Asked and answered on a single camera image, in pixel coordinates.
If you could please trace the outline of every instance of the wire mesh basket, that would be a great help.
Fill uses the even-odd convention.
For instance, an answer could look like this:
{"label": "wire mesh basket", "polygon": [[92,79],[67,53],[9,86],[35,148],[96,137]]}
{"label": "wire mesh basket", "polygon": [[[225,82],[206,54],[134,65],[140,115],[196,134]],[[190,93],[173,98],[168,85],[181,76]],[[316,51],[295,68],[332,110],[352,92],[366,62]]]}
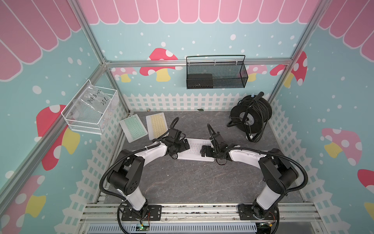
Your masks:
{"label": "wire mesh basket", "polygon": [[245,55],[186,57],[187,89],[244,88],[248,74]]}
{"label": "wire mesh basket", "polygon": [[61,114],[72,131],[101,135],[110,121],[114,110],[119,104],[119,96],[115,89],[96,86],[100,92],[111,97],[105,111],[101,114],[82,102],[76,102],[76,100],[81,98],[84,91],[89,86],[92,86],[92,84],[90,80],[87,80],[83,87],[78,91],[77,95],[63,109]]}

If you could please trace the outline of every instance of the black cable reel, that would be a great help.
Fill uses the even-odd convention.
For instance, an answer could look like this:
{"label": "black cable reel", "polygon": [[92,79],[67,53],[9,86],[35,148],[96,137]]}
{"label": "black cable reel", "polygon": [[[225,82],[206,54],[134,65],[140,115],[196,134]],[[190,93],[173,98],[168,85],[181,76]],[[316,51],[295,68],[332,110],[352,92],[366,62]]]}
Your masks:
{"label": "black cable reel", "polygon": [[245,96],[230,113],[231,121],[227,126],[236,126],[245,132],[250,142],[258,142],[261,139],[266,124],[272,116],[272,107],[262,97],[263,95],[264,93],[260,92],[253,97]]}

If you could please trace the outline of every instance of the black wire basket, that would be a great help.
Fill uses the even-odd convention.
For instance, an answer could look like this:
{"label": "black wire basket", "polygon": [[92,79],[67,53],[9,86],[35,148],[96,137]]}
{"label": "black wire basket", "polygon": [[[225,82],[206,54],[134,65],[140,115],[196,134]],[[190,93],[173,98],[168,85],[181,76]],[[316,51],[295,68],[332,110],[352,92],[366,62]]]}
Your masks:
{"label": "black wire basket", "polygon": [[187,89],[244,88],[248,74],[245,55],[186,57]]}

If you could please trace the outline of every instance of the white keyboard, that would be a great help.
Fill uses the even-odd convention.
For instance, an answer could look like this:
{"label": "white keyboard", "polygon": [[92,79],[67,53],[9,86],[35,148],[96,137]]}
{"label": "white keyboard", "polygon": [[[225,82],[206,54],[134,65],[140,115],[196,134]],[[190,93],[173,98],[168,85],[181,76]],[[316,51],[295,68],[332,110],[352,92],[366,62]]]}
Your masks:
{"label": "white keyboard", "polygon": [[206,161],[214,162],[214,158],[211,157],[201,157],[201,147],[203,145],[208,145],[212,147],[212,143],[207,139],[195,139],[195,138],[186,138],[190,145],[190,149],[178,153],[178,159],[184,160],[194,160],[194,161]]}

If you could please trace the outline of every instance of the vent grille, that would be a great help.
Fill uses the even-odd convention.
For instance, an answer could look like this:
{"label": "vent grille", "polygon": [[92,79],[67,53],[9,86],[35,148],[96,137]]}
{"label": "vent grille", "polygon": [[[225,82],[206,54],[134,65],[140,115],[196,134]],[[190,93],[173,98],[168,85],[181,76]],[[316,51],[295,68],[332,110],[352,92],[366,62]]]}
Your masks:
{"label": "vent grille", "polygon": [[[185,224],[151,224],[150,230],[136,231],[137,223],[123,224],[123,228],[131,233],[255,233],[256,224],[245,223],[185,223]],[[88,234],[121,234],[118,224],[91,224]]]}

